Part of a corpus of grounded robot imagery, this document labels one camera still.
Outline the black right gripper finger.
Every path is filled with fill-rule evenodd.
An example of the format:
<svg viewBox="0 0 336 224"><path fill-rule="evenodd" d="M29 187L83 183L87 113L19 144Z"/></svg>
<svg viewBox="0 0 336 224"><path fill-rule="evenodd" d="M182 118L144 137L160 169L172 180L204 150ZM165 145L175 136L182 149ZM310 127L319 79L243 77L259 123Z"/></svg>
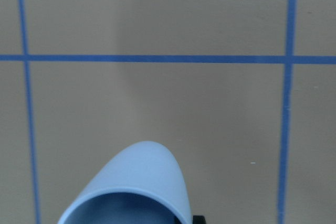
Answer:
<svg viewBox="0 0 336 224"><path fill-rule="evenodd" d="M203 215L194 215L193 224L206 224L205 216Z"/></svg>

